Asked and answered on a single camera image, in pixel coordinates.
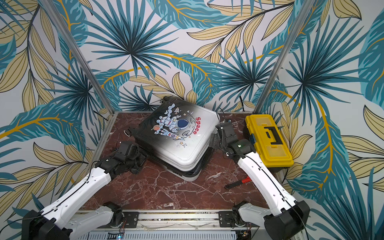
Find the silver space-print hard suitcase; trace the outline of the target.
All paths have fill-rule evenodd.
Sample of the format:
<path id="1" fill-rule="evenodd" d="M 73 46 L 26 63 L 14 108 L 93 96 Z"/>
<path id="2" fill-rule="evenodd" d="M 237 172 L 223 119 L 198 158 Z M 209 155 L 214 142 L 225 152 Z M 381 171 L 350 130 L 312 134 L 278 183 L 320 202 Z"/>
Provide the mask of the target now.
<path id="1" fill-rule="evenodd" d="M 129 133 L 152 162 L 193 182 L 213 155 L 210 142 L 218 124 L 216 112 L 164 97 L 163 103 Z"/>

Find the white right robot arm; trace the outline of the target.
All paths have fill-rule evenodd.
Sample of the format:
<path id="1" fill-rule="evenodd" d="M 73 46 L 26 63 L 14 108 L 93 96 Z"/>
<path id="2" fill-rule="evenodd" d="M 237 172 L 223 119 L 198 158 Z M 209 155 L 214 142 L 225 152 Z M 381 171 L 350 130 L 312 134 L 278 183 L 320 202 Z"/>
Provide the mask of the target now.
<path id="1" fill-rule="evenodd" d="M 232 208 L 235 225 L 254 224 L 264 228 L 273 240 L 307 240 L 306 223 L 310 207 L 289 194 L 262 162 L 249 140 L 238 139 L 230 122 L 216 125 L 210 145 L 221 150 L 250 177 L 268 207 L 241 202 Z"/>

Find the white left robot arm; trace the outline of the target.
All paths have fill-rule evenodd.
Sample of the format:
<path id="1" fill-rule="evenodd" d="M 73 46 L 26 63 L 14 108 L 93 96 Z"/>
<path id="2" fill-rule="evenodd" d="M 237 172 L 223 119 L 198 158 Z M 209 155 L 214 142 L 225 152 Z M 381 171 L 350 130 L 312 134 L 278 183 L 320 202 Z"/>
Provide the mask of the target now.
<path id="1" fill-rule="evenodd" d="M 127 218 L 121 207 L 112 202 L 82 217 L 73 216 L 117 176 L 126 172 L 138 174 L 148 157 L 137 144 L 122 142 L 112 155 L 93 162 L 90 173 L 58 200 L 39 212 L 28 212 L 22 220 L 22 239 L 76 240 L 102 226 L 121 228 Z"/>

